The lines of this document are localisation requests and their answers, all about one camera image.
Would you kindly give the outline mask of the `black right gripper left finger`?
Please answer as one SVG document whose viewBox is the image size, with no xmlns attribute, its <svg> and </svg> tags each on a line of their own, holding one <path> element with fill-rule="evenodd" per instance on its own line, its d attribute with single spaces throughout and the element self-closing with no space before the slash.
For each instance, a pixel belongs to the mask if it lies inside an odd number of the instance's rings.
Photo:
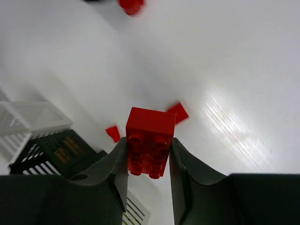
<svg viewBox="0 0 300 225">
<path fill-rule="evenodd" d="M 68 180 L 59 175 L 0 178 L 3 225 L 120 225 L 126 210 L 126 139 L 99 162 Z"/>
</svg>

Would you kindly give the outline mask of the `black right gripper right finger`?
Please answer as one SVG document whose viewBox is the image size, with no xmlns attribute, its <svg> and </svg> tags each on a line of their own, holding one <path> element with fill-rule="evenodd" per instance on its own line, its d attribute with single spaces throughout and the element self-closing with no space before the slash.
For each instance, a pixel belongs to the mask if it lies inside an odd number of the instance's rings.
<svg viewBox="0 0 300 225">
<path fill-rule="evenodd" d="M 169 156 L 177 225 L 297 225 L 297 174 L 224 175 L 192 155 L 174 138 Z"/>
</svg>

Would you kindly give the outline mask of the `red rectangular lego brick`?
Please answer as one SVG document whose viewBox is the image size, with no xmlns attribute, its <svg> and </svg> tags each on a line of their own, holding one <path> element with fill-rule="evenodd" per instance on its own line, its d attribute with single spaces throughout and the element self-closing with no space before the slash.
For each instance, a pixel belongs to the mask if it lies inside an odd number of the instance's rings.
<svg viewBox="0 0 300 225">
<path fill-rule="evenodd" d="M 128 170 L 152 179 L 164 175 L 175 131 L 175 114 L 133 107 L 126 124 Z"/>
</svg>

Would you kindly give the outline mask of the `red round lego piece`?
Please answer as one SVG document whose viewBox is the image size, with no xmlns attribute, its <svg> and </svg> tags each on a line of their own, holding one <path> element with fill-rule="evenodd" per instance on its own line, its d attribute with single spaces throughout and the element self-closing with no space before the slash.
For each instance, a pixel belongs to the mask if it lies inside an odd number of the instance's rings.
<svg viewBox="0 0 300 225">
<path fill-rule="evenodd" d="M 142 7 L 145 4 L 144 0 L 118 0 L 118 3 L 121 8 L 123 8 L 124 12 L 129 15 L 133 16 L 138 14 Z"/>
</svg>

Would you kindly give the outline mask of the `orange brown lego brick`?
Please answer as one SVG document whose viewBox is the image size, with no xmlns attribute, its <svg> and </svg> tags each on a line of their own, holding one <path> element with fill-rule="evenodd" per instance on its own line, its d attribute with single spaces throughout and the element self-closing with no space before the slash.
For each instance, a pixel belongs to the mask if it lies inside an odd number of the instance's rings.
<svg viewBox="0 0 300 225">
<path fill-rule="evenodd" d="M 63 163 L 67 163 L 83 153 L 77 142 L 70 136 L 55 139 L 55 147 L 57 148 L 55 154 Z"/>
</svg>

